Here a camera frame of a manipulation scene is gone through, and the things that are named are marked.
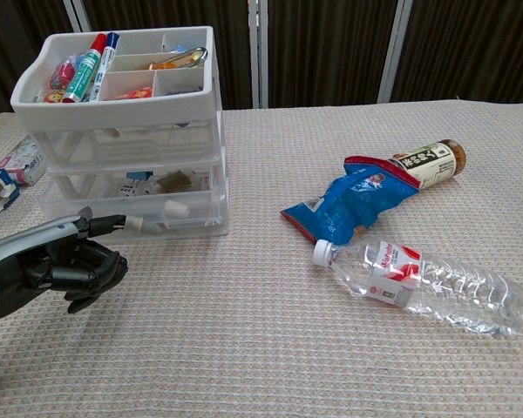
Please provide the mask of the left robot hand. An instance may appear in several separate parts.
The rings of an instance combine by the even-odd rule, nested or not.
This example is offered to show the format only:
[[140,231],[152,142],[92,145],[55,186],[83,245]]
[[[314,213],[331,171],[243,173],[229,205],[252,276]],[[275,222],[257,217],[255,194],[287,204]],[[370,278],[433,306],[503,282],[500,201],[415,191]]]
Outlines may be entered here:
[[63,292],[70,314],[90,306],[128,271],[120,252],[93,238],[145,230],[141,217],[91,218],[80,212],[0,239],[0,319],[46,291]]

